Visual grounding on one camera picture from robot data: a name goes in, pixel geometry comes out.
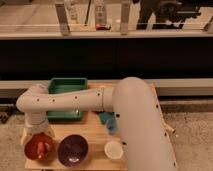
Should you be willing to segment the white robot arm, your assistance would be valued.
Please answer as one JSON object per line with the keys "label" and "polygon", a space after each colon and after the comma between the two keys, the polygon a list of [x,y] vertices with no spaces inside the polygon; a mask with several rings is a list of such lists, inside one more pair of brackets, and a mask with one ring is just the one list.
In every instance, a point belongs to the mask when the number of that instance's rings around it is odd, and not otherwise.
{"label": "white robot arm", "polygon": [[26,116],[26,131],[48,127],[48,111],[105,111],[115,114],[128,171],[178,171],[170,137],[151,87],[127,77],[113,87],[49,94],[34,85],[19,96],[17,108]]}

